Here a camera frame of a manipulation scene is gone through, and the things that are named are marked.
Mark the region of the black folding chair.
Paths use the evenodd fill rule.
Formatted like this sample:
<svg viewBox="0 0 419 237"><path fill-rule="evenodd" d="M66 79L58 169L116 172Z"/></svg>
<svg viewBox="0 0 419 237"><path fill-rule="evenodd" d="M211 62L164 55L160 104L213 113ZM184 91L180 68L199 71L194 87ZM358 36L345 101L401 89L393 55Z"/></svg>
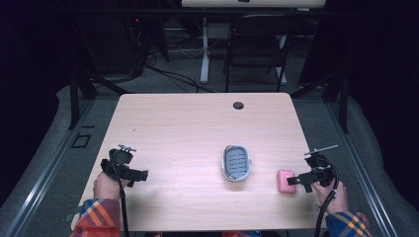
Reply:
<svg viewBox="0 0 419 237"><path fill-rule="evenodd" d="M288 60L291 39L298 30L298 21L289 15L249 14L234 20L228 30L223 72L225 91L229 91L230 68L280 68L277 91Z"/></svg>

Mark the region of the person's right hand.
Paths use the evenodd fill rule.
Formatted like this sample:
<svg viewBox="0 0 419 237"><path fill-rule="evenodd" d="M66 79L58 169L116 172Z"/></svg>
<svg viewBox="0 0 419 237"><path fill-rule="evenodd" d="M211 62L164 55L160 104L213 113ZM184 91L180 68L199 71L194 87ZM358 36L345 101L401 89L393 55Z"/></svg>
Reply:
<svg viewBox="0 0 419 237"><path fill-rule="evenodd" d="M333 186L330 185L326 188L322 187L318 183L314 183L311 185L313 189L316 191L319 202L324 204L329 194L333 191ZM333 214L336 212L347 212L349 210L348 205L348 198L346 187L342 182L338 183L338 187L336 189L336 193L332 200L330 200L326 212L328 214Z"/></svg>

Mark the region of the white desk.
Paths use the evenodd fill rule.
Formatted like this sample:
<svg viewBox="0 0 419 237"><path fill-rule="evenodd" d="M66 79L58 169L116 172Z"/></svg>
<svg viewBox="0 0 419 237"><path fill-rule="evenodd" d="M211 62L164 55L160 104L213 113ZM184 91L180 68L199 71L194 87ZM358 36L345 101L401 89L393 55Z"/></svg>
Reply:
<svg viewBox="0 0 419 237"><path fill-rule="evenodd" d="M182 0L190 8L322 8L326 0ZM201 83L209 81L210 53L207 17L203 18L203 61Z"/></svg>

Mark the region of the grey soap dish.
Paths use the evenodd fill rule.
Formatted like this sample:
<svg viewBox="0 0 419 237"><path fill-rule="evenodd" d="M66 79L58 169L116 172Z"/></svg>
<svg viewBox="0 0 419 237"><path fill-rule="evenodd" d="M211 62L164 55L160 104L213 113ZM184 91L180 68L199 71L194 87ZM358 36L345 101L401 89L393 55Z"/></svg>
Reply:
<svg viewBox="0 0 419 237"><path fill-rule="evenodd" d="M250 175L251 163L245 147L228 145L223 151L221 161L223 176L230 182L242 182Z"/></svg>

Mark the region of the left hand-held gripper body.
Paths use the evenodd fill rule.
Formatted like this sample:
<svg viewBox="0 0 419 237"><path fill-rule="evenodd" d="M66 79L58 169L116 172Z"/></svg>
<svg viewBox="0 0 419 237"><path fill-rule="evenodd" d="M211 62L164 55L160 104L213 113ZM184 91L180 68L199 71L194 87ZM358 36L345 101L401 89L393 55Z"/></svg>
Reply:
<svg viewBox="0 0 419 237"><path fill-rule="evenodd" d="M132 152L135 152L135 149L123 144L119 145L119 149L111 149L109 158L101 161L103 172L115 181L129 180L134 182L134 170L128 166L133 157Z"/></svg>

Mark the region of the metal floor rail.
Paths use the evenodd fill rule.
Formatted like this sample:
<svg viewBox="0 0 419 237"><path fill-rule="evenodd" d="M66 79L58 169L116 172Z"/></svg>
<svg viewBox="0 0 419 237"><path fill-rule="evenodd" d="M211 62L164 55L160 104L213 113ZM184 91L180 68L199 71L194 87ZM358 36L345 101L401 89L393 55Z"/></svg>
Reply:
<svg viewBox="0 0 419 237"><path fill-rule="evenodd" d="M72 129L70 106L61 103L51 127L14 190L0 207L0 237L22 237L64 162L64 155L77 137L81 122L89 115L94 101L81 105L78 122Z"/></svg>
<svg viewBox="0 0 419 237"><path fill-rule="evenodd" d="M325 105L328 114L330 115L339 136L343 139L345 148L349 153L349 160L355 176L357 177L358 184L360 185L364 196L369 204L373 216L377 222L383 237L399 237L387 211L384 208L383 202L375 189L372 180L359 156L359 153L350 137L341 127L338 119L338 110L333 104Z"/></svg>

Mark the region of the black metal stand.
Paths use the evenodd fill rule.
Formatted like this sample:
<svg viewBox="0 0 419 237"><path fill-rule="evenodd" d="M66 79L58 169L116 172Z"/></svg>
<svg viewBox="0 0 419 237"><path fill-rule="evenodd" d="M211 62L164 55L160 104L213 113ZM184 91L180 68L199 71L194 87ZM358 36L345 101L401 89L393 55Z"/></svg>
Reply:
<svg viewBox="0 0 419 237"><path fill-rule="evenodd" d="M336 98L339 98L338 123L343 131L348 133L347 112L349 101L349 77L345 68L340 68L322 79L304 86L302 89L291 93L291 97L293 99L299 98L321 85L326 86L326 89L322 94L322 100L324 103L332 103L336 100Z"/></svg>
<svg viewBox="0 0 419 237"><path fill-rule="evenodd" d="M69 129L73 129L80 119L79 109L79 93L87 100L95 100L98 92L95 89L93 82L97 82L108 89L116 92L119 95L128 94L128 91L117 86L104 77L87 69L76 69L70 78L70 109L71 109L71 122Z"/></svg>

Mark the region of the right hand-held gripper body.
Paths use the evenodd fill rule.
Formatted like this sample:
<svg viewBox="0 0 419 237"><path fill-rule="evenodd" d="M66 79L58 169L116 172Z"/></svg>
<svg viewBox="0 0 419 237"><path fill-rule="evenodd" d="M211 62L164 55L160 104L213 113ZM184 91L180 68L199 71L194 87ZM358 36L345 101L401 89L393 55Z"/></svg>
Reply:
<svg viewBox="0 0 419 237"><path fill-rule="evenodd" d="M307 153L308 158L305 158L305 161L311 168L308 178L310 184L318 183L321 187L326 188L338 176L337 168L321 154L322 151L332 148L337 148L337 145L313 149Z"/></svg>

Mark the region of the person's left hand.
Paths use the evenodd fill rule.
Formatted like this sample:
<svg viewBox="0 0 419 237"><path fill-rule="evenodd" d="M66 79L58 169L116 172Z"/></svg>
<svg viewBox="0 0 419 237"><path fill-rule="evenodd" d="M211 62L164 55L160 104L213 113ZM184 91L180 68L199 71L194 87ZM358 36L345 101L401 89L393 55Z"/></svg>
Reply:
<svg viewBox="0 0 419 237"><path fill-rule="evenodd" d="M105 173L100 173L94 181L94 198L108 198L119 200L121 198L120 191L128 184L128 180L120 182L113 180Z"/></svg>

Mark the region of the pink soap bar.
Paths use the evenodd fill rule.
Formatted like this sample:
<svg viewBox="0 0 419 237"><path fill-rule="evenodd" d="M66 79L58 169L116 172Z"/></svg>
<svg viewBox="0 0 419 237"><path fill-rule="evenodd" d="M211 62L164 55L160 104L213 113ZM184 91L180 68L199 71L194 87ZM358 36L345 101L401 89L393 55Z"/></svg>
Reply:
<svg viewBox="0 0 419 237"><path fill-rule="evenodd" d="M296 187L291 186L288 183L288 178L292 178L294 176L294 172L292 170L279 170L278 171L278 191L281 194L290 194L294 195L296 193Z"/></svg>

